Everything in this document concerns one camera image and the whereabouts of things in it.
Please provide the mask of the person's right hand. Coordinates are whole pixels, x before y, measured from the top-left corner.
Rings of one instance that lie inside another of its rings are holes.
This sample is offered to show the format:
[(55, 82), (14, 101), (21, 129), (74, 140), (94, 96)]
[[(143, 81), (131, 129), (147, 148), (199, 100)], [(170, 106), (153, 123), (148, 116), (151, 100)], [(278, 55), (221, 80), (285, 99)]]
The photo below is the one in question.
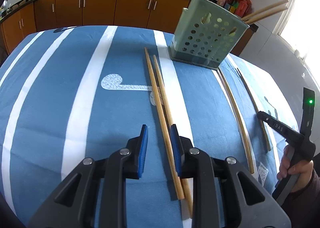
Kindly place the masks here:
[(282, 180), (288, 175), (299, 174), (299, 178), (291, 190), (291, 193), (293, 193), (302, 190), (310, 182), (313, 173), (313, 161), (308, 162), (302, 160), (290, 167), (290, 160), (287, 157), (289, 155), (290, 148), (291, 147), (289, 145), (285, 146), (284, 148), (284, 154), (281, 158), (277, 179)]

